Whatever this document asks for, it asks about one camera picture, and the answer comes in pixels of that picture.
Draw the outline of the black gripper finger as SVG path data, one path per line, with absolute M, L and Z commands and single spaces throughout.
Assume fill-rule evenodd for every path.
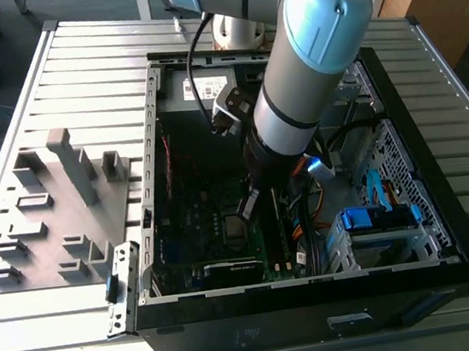
M 240 200 L 240 204 L 236 210 L 237 215 L 246 222 L 250 222 L 255 214 L 255 207 L 260 198 L 260 191 L 256 187 L 251 186 L 248 193 Z

